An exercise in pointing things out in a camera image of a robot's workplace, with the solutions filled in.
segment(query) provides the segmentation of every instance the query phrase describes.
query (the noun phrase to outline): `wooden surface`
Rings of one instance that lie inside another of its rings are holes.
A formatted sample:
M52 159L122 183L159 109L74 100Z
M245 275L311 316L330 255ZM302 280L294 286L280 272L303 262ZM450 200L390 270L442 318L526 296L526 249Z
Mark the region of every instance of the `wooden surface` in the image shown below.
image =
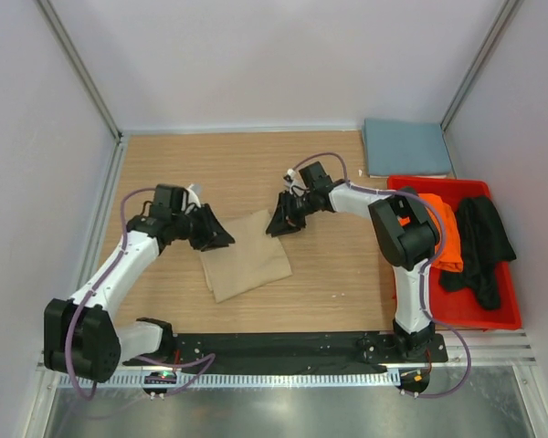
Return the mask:
M263 208L273 212L286 170L321 151L339 152L354 182L385 188L384 180L358 176L365 168L357 131L132 137L102 257L118 243L120 199L132 190L199 183L202 201L221 222ZM342 177L334 158L321 162L333 179ZM139 213L151 195L134 197L127 217ZM134 285L116 322L158 318L170 321L177 333L390 329L394 280L371 221L318 213L307 224L300 233L280 238L291 277L220 304L206 287L198 253L188 242L175 242Z

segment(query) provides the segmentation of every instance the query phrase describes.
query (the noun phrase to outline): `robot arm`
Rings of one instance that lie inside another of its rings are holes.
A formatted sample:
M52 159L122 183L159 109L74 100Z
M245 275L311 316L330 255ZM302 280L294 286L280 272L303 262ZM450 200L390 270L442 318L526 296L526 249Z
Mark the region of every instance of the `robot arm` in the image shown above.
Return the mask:
M435 254L439 241L437 228L426 208L401 195L386 191L362 192L351 188L344 180L334 182L319 162L300 170L306 188L293 176L291 173L285 177L290 189L279 194L267 233L273 236L296 233L306 226L305 217L317 211L371 218L382 255L395 274L396 346L406 358L423 355L435 327L421 307L419 271ZM411 188L404 190L416 194Z
M120 242L93 278L69 300L53 299L47 305L44 356L48 368L67 371L65 339L70 321L96 284L73 333L71 358L77 376L104 382L119 363L136 356L152 353L164 359L174 351L171 325L140 318L116 330L112 321L121 302L144 269L174 240L188 240L199 251L235 243L209 205L200 204L190 188L178 186L158 185L148 214L134 216L126 228L125 250Z

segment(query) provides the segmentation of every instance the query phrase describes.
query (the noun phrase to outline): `metal floor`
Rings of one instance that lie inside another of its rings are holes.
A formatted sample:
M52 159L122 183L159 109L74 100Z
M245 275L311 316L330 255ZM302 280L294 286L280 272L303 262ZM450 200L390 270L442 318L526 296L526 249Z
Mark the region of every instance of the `metal floor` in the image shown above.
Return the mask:
M430 391L454 385L462 372L434 369ZM103 390L91 403L76 405L72 390L58 390L45 436L534 437L511 367L474 368L460 391L435 401L413 400L390 387L199 390L140 401L108 420L82 417L113 412L138 397L142 390ZM71 405L77 414L60 428Z

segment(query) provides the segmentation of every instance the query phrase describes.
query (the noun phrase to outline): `tan towel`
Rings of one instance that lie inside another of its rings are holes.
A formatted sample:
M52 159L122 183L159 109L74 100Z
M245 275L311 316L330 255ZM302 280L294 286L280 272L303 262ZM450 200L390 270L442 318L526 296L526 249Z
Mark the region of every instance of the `tan towel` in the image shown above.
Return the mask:
M217 303L292 275L280 240L266 234L269 220L268 210L262 210L226 222L223 226L236 242L199 253Z

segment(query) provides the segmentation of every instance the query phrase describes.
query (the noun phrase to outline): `cable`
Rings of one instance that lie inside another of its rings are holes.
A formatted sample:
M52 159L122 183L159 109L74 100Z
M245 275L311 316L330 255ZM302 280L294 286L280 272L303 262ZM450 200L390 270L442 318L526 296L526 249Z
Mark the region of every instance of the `cable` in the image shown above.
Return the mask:
M185 210L186 210L186 206L189 205L189 191L188 190L185 190L184 191L184 200L183 200L183 204L185 205Z
M201 206L201 201L199 200L199 196L193 190L193 188L195 186L196 186L196 184L191 184L186 188L186 203L189 203L189 197L190 197L190 198L193 199L192 202L195 203L195 205L197 207L200 207Z
M296 193L297 190L301 190L303 194L305 194L307 192L307 189L303 189L302 187L298 186L298 185L292 185L290 187L290 192L295 195L295 196L300 196L298 193Z
M428 361L428 371L427 373L430 374L432 372L432 358L430 357L430 350L427 349L427 361Z
M319 152L319 153L315 153L314 155L311 155L310 157L305 158L301 162L298 162L296 164L296 166L294 166L292 168L292 170L297 171L301 167L301 165L304 164L305 162L310 162L310 161L314 160L315 158L319 158L319 157L335 157L337 160L339 160L339 162L341 163L341 167L343 169L343 179L346 182L349 181L349 178L347 177L347 165L345 164L345 160L343 159L343 157L341 155L339 155L336 152Z
M90 401L93 399L95 395L95 391L97 388L97 382L93 382L93 386L91 387L91 391L89 394L87 394L80 386L79 381L77 379L77 374L75 373L75 368L73 367L73 360L71 357L71 347L73 342L73 334L75 333L75 328L77 326L79 316L81 315L81 311L83 308L85 308L87 302L90 300L91 297L95 294L95 291L98 289L98 287L101 286L101 284L105 281L105 279L110 275L110 273L114 270L114 268L120 263L121 258L125 254L126 247L128 246L128 230L126 229L126 214L125 214L125 206L126 202L132 198L134 195L138 193L144 193L144 192L153 192L154 188L144 188L135 190L133 192L128 193L126 196L124 196L120 202L120 222L121 222L121 250L116 255L116 258L113 259L113 261L110 263L110 266L101 274L101 276L95 281L95 283L91 286L90 290L85 294L83 299L79 302L78 307L75 309L75 312L73 313L73 316L71 318L71 321L69 323L69 327L67 330L67 335L65 337L65 366L67 368L67 374L69 375L69 380L71 381L71 386L73 386L73 389L76 391L78 396L86 401ZM182 363L179 364L178 368L189 368L194 367L198 365L199 363L203 363L206 360L206 358L211 358L211 355L205 356L201 361L191 362L191 363ZM213 360L215 358L215 355L213 355L213 358L209 360L209 364L205 366L199 373L195 376L195 378L192 379L192 381L187 382L186 385L181 387L182 389L180 391L184 391L184 389L188 388L193 382L195 382L196 379L199 378L201 374L203 374L209 366L211 366L211 363L213 363ZM148 358L145 358L143 356L139 356L138 359L152 363L154 365L158 366L164 366L171 368L170 366L163 364L161 362L156 362L154 360L150 360Z
M142 211L140 212L140 216L144 216L146 213L146 205L152 205L152 201L144 201L142 204Z
M136 359L142 360L144 362L151 363L152 365L157 365L159 367L170 368L172 370L180 370L182 368L191 368L191 367L194 367L194 366L197 366L197 365L200 365L200 364L206 362L205 366L199 372L197 372L197 374L195 376L193 376L191 378L191 380L189 380L187 383L185 383L184 385L182 385L178 388L167 391L164 396L165 397L170 397L172 395L176 395L180 392L183 392L189 386L191 386L193 383L195 383L209 369L209 367L211 367L214 360L216 359L216 355L214 353L210 353L210 354L207 354L204 358L202 358L200 360L195 360L194 362L180 363L180 364L162 363L162 362L159 362L159 361L156 361L156 360L151 360L151 359L145 358L144 356L138 356ZM83 415L83 418L86 418L88 420L92 420L94 422L99 422L99 421L102 421L102 420L108 420L111 417L126 411L128 408L131 408L134 404L139 403L139 402L143 402L145 400L150 400L150 399L147 396L143 396L143 397L140 397L138 399L129 401L128 403L124 404L123 406L121 406L119 409L115 410L112 413L107 413L105 415ZM65 413L65 416L63 417L63 420L61 420L61 424L59 425L57 432L54 435L56 438L59 438L59 436L61 436L61 434L63 432L63 429L65 428L65 425L67 424L67 421L69 420L71 414L72 413L77 414L77 411L76 411L77 402L78 401L76 401L75 403L71 404L71 406L69 406L67 412Z
M450 390L443 391L443 392L440 392L440 393L437 393L437 394L415 394L415 393L410 392L410 391L404 391L404 393L407 394L407 395L410 395L412 397L415 397L415 398L417 397L417 398L422 398L422 399L438 399L440 397L445 397L447 395L450 395L450 394L458 391L465 384L465 382L469 378L469 375L470 375L470 372L471 372L471 354L470 354L470 351L469 351L469 346L467 345L467 342L465 341L463 336L460 334L460 332L456 328L452 327L450 324L447 324L446 322L439 321L438 319L434 318L430 314L430 312L428 312L426 298L425 298L425 288L426 288L426 273L425 273L425 271L442 254L442 252L445 248L445 244L447 242L447 233L446 233L446 230L445 230L445 225L443 223L443 220L440 217L440 214L438 213L438 211L430 203L426 202L424 199L420 198L419 196L416 196L415 194L408 193L408 192L402 192L402 191L398 191L398 190L370 189L370 188L367 188L367 187L362 187L362 186L353 184L349 180L349 177L348 177L348 174L347 174L347 165L345 164L345 160L343 159L343 157L341 155L339 155L338 153L335 153L335 152L321 152L321 153L316 153L314 155L311 155L310 157L307 157L304 160L302 160L301 162L299 162L296 166L294 166L292 168L292 170L297 171L299 169L299 167L301 167L301 165L304 164L305 162L310 162L310 161L314 160L315 158L319 158L319 157L322 157L322 156L332 156L332 157L335 157L337 160L339 160L339 162L341 162L341 166L342 166L342 170L343 170L343 178L345 180L345 184L347 184L347 187L355 190L356 192L376 194L376 195L379 194L379 195L386 195L386 196L391 196L391 195L394 195L394 194L404 196L405 198L413 199L415 201L420 202L437 218L438 226L440 227L440 234L441 234L440 245L438 246L438 250L436 251L436 253L432 257L430 257L420 267L420 272L419 272L419 274L420 274L420 291L419 291L419 293L420 293L420 308L421 308L422 312L424 313L424 315L431 322L433 322L434 324L441 325L444 328L452 331L455 334L455 336L458 338L458 340L462 344L463 349L465 350L465 353L467 354L467 368L465 369L465 374L463 375L461 380L457 383L457 385L455 385Z
M195 211L195 210L198 209L198 208L199 208L199 207L197 206L196 203L188 203L188 204L186 205L186 207L184 208L184 213L185 213L185 214L189 214L189 213Z

